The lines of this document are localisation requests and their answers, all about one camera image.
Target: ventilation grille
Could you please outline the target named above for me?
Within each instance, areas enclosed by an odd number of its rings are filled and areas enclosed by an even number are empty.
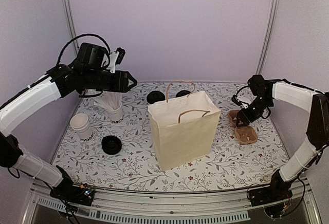
[[[38,204],[65,212],[65,206],[56,200],[39,197]],[[235,212],[224,215],[198,216],[198,217],[143,217],[133,215],[114,214],[105,211],[90,210],[86,215],[76,213],[77,216],[102,220],[118,224],[216,224],[216,223],[236,223],[250,220],[247,211]]]

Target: paper cup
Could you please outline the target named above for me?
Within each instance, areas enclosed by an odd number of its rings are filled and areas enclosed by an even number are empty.
[[[106,110],[106,111],[107,111],[108,117],[112,123],[118,124],[118,123],[122,122],[122,120],[123,120],[122,104],[116,110]]]
[[[86,114],[77,114],[70,120],[72,129],[78,134],[82,141],[89,141],[94,137],[93,129],[89,124],[89,118]]]

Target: black lid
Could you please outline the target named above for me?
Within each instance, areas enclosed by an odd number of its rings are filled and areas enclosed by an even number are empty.
[[[122,143],[116,136],[106,136],[102,139],[102,149],[108,155],[119,153],[122,148]]]
[[[148,101],[149,104],[153,104],[159,101],[164,101],[165,99],[166,99],[165,95],[158,90],[154,90],[150,92],[146,97],[146,100]]]
[[[178,92],[178,93],[176,94],[176,97],[183,97],[183,96],[188,95],[189,93],[191,93],[191,92],[188,91],[188,90],[181,90],[180,92]]]

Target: bag handle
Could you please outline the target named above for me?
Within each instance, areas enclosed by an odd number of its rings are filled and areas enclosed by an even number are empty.
[[[183,82],[183,83],[191,83],[191,84],[193,84],[194,88],[193,88],[193,90],[191,91],[191,93],[193,93],[193,92],[195,91],[195,88],[196,88],[195,83],[193,83],[193,82],[191,82],[191,81],[185,81],[185,80],[176,80],[176,81],[173,81],[173,82],[171,82],[171,83],[168,85],[168,87],[167,87],[167,91],[166,91],[166,101],[167,101],[167,103],[168,103],[168,99],[169,99],[169,88],[170,88],[170,86],[171,86],[173,83],[180,83],[180,82]]]
[[[187,114],[187,113],[189,113],[189,112],[194,112],[194,111],[197,111],[197,112],[205,112],[205,113],[202,115],[202,117],[205,116],[207,113],[210,113],[210,111],[201,110],[201,109],[191,109],[191,110],[187,110],[187,111],[185,111],[185,112],[183,112],[183,113],[181,113],[181,114],[179,115],[179,117],[178,117],[178,124],[180,124],[180,117],[181,117],[182,115]]]

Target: floral tablecloth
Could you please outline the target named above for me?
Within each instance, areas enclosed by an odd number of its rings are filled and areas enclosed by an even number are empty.
[[[153,90],[165,93],[166,86],[167,83],[139,83],[124,94],[124,119],[120,124],[111,124],[105,110],[93,106],[92,99],[84,99],[77,112],[89,116],[94,139],[82,142],[69,127],[53,163],[64,168],[76,183],[136,191],[195,192],[269,183],[272,173],[288,160],[269,119],[252,124],[259,136],[257,143],[239,145],[227,112],[238,109],[231,97],[241,84],[196,83],[197,90],[205,90],[222,110],[212,151],[208,156],[163,172],[152,146],[146,96]],[[170,96],[189,88],[189,84],[175,84]],[[252,98],[245,90],[240,95]],[[108,135],[122,141],[122,150],[114,156],[105,154],[101,148],[102,137]]]

